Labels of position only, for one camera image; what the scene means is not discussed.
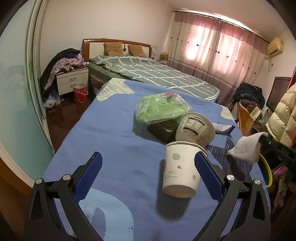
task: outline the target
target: white paper cup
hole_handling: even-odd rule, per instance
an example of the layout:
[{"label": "white paper cup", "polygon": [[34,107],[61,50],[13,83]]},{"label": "white paper cup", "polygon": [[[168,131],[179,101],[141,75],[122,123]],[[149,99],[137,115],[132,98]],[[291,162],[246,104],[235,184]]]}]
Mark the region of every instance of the white paper cup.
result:
[{"label": "white paper cup", "polygon": [[165,147],[163,192],[167,195],[188,198],[196,194],[200,175],[194,165],[197,152],[207,152],[190,142],[172,142]]},{"label": "white paper cup", "polygon": [[206,147],[214,137],[214,126],[206,117],[195,112],[182,115],[176,131],[176,141],[192,142]]}]

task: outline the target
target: green plastic package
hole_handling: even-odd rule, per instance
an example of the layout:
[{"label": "green plastic package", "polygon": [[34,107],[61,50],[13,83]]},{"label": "green plastic package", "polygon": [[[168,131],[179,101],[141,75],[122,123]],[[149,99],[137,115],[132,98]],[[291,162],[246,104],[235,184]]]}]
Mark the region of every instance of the green plastic package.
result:
[{"label": "green plastic package", "polygon": [[140,99],[135,115],[139,122],[154,124],[175,119],[189,111],[192,111],[192,107],[180,95],[165,92]]}]

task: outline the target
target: wooden desk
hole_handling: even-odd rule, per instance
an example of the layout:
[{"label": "wooden desk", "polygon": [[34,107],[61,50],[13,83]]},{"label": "wooden desk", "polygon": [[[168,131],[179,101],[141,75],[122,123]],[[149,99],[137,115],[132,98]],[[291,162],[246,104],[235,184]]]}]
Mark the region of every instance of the wooden desk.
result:
[{"label": "wooden desk", "polygon": [[249,118],[250,112],[248,112],[246,108],[240,106],[238,102],[236,103],[236,106],[237,106],[237,116],[239,119],[239,122],[238,122],[239,129],[241,130],[242,134],[245,137],[248,137],[252,135],[251,129],[255,127],[255,123],[251,121],[251,119]]}]

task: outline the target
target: pillow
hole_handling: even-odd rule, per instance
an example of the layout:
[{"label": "pillow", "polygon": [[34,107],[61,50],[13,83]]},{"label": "pillow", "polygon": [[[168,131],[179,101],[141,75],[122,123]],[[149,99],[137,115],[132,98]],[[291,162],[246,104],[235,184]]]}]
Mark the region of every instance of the pillow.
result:
[{"label": "pillow", "polygon": [[108,56],[123,56],[122,43],[106,42],[104,48]]},{"label": "pillow", "polygon": [[147,57],[142,49],[142,45],[128,45],[128,52],[132,56]]}]

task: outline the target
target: frosted glass door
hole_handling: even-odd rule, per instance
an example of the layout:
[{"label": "frosted glass door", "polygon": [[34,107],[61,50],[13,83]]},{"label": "frosted glass door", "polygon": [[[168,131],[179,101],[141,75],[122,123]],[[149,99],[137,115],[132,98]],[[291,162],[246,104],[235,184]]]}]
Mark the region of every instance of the frosted glass door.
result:
[{"label": "frosted glass door", "polygon": [[[0,145],[33,180],[43,175],[53,157],[34,112],[25,68],[26,35],[34,3],[27,1],[0,36]],[[3,152],[0,155],[8,160]]]}]

